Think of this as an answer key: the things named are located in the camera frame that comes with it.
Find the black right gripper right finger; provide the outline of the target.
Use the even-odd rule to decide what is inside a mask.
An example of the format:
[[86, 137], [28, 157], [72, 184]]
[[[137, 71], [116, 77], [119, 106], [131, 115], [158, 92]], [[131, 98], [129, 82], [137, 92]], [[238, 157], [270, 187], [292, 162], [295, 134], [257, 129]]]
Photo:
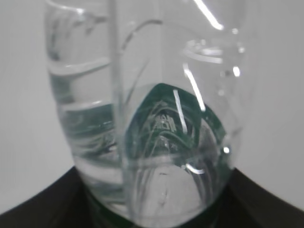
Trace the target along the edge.
[[228, 171], [227, 184], [187, 228], [302, 228], [304, 212], [256, 184], [240, 170]]

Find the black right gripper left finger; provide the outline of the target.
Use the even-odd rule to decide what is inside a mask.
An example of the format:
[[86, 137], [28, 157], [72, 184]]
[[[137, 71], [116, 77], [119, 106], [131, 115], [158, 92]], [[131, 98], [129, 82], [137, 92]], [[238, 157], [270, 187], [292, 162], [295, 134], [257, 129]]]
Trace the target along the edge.
[[71, 168], [51, 186], [1, 214], [2, 228], [131, 228], [84, 186]]

